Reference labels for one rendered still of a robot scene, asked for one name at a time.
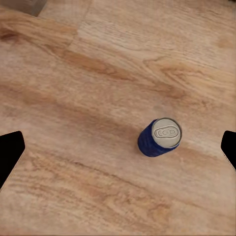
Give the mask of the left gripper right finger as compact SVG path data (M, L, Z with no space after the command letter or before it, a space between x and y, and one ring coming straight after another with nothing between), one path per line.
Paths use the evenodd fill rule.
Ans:
M236 133L231 131L225 131L222 142L221 149L232 163L236 169Z

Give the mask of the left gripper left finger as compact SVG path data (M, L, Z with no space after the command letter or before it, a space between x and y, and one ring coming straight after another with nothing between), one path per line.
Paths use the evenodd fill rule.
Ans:
M0 136L0 189L25 150L21 131Z

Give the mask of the can of soda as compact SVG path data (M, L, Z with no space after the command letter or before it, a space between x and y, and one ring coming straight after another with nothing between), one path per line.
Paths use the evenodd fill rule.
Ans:
M141 152L148 157L158 157L174 150L182 139L182 128L173 118L155 119L138 137Z

